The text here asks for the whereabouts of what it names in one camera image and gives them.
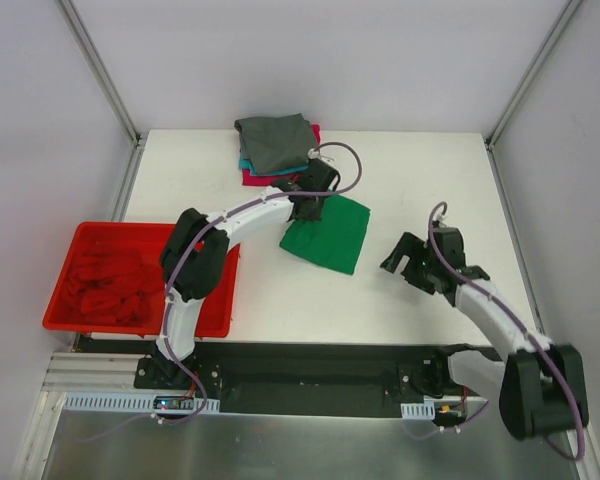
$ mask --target tabletop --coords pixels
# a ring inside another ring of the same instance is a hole
[[[446,224],[464,237],[468,265],[491,276],[523,321],[533,318],[484,142],[472,133],[322,132],[360,155],[363,176],[346,196],[371,209],[353,276],[317,267],[283,251],[287,225],[241,247],[231,329],[226,340],[351,344],[488,342],[440,295],[430,296],[379,268],[405,231],[426,237],[441,200]],[[224,210],[258,195],[241,185],[234,130],[152,130],[125,221],[175,222],[187,208]],[[335,159],[341,187],[356,174],[350,154]]]

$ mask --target dark gray folded towel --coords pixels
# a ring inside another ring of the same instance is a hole
[[[249,159],[257,175],[301,167],[309,161],[316,137],[302,114],[288,117],[250,117],[235,121],[240,132],[243,157]]]

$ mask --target gray wall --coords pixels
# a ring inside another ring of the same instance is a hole
[[[106,217],[129,153],[54,3],[0,1],[0,479],[66,348],[41,322],[73,231]]]
[[[490,130],[565,0],[76,0],[142,131]]]
[[[495,153],[542,320],[584,357],[600,443],[600,0],[585,2]]]

